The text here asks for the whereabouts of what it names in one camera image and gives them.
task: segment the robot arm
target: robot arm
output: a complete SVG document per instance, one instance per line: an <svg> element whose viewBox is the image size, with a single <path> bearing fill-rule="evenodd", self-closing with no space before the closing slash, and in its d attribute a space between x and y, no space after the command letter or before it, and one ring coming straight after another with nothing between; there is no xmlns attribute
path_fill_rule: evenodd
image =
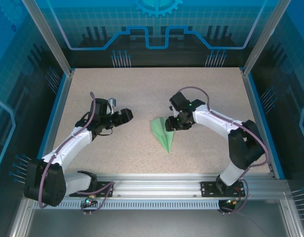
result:
<svg viewBox="0 0 304 237"><path fill-rule="evenodd" d="M174 116L170 116L166 120L167 131L187 130L193 124L199 123L228 140L231 162L217 177L216 183L221 193L236 183L245 170L264 153L262 147L251 135L236 126L236 124L243 126L260 138L254 122L250 120L241 122L228 118L218 112L209 110L208 106L200 100L190 102L180 92L175 94L170 102L172 104L170 109L173 110Z"/></svg>
<svg viewBox="0 0 304 237"><path fill-rule="evenodd" d="M41 176L48 162L54 155L56 158L52 161L47 176L44 181L42 190L42 202L57 206L64 196L73 194L77 191L89 190L90 192L97 190L97 176L86 172L79 171L76 174L65 175L65 171L78 153L88 144L90 144L98 135L102 135L103 129L112 129L132 120L133 115L131 110L123 109L121 114L113 112L115 107L115 99L104 100L96 99L95 115L90 124L80 131L89 121L90 112L87 112L81 120L75 124L69 141L66 139L58 147L62 146L61 150L56 154L54 149L49 154L45 155L41 160L32 160L27 167L27 176L25 181L24 195L27 198L38 200L39 186Z"/></svg>

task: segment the mounting plate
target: mounting plate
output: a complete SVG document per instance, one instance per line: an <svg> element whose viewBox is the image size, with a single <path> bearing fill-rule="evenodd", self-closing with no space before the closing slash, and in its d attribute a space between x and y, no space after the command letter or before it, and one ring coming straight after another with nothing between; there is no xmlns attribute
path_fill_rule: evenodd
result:
<svg viewBox="0 0 304 237"><path fill-rule="evenodd" d="M242 182L235 182L228 188L229 191L225 191L224 195L216 187L216 182L200 182L201 196L203 198L220 198L230 197L235 198L239 196L239 193L235 188L240 188L241 197L245 197L244 185Z"/></svg>
<svg viewBox="0 0 304 237"><path fill-rule="evenodd" d="M109 184L109 182L97 182L97 189L96 190L99 190L101 189L102 187L104 187L105 185ZM102 190L100 193L97 193L96 194L96 197L97 198L104 198L106 196L106 193L108 191L108 188L105 188L104 190ZM110 191L110 193L108 194L108 197L111 198L113 196L113 190L114 190L114 185L112 187L112 190ZM84 190L83 192L93 192L91 190ZM88 197L88 195L85 195L85 194L70 194L69 195L70 197L72 198L83 198L83 197Z"/></svg>

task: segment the paper airplane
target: paper airplane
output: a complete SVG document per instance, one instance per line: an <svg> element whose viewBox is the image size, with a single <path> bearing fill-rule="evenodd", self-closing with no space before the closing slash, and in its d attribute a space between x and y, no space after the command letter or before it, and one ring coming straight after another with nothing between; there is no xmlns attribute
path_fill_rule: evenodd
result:
<svg viewBox="0 0 304 237"><path fill-rule="evenodd" d="M165 148L165 150L170 153L174 132L168 132L165 129L166 117L159 117L151 121L151 128L154 136Z"/></svg>

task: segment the gear logo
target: gear logo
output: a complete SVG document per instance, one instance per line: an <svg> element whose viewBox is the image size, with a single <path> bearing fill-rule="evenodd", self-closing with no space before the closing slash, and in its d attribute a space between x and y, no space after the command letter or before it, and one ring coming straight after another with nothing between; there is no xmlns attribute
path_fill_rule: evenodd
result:
<svg viewBox="0 0 304 237"><path fill-rule="evenodd" d="M182 3L182 0L134 0L137 10L141 10L142 14L147 13L149 17L172 14L172 10L177 10L178 4Z"/></svg>
<svg viewBox="0 0 304 237"><path fill-rule="evenodd" d="M20 20L23 14L20 0L0 0L0 9L12 24Z"/></svg>

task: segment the speckled tabletop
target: speckled tabletop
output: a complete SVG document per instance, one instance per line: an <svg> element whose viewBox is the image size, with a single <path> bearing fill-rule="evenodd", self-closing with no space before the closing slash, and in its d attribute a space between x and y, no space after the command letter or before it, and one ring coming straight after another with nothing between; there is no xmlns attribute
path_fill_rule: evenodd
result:
<svg viewBox="0 0 304 237"><path fill-rule="evenodd" d="M93 173L219 173L229 163L228 142L209 128L195 124L176 131L170 154L152 134L150 121L170 116L169 99L177 90L193 85L210 95L211 108L234 119L254 120L238 68L127 68L76 69L61 118L55 146L72 131L96 98L115 98L117 110L129 108L134 118L97 137L70 164L67 172ZM205 96L185 90L189 100ZM251 172L269 172L267 166Z"/></svg>

